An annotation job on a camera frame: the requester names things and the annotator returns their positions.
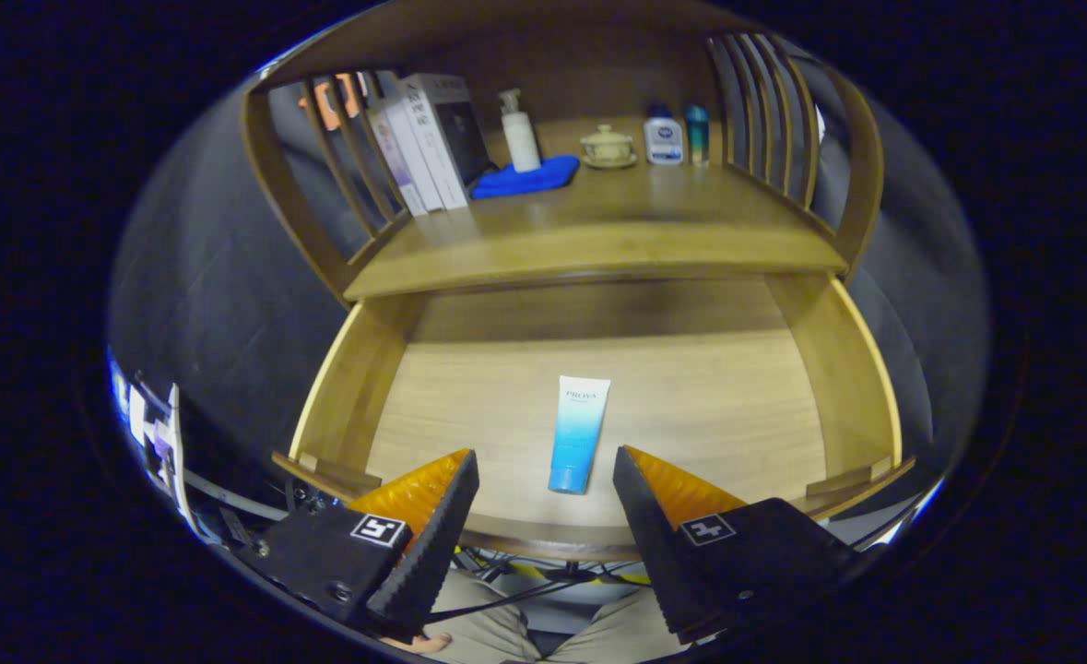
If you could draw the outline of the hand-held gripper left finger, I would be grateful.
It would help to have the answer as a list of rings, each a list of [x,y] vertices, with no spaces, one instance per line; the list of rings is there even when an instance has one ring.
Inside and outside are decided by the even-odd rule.
[[[232,552],[253,575],[357,631],[422,631],[479,491],[462,448],[337,508],[298,508]]]

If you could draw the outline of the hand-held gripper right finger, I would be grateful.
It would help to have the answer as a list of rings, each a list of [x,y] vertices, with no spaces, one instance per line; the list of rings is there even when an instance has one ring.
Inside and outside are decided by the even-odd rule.
[[[779,497],[745,502],[630,444],[616,453],[613,486],[683,644],[767,629],[859,573],[854,548]]]

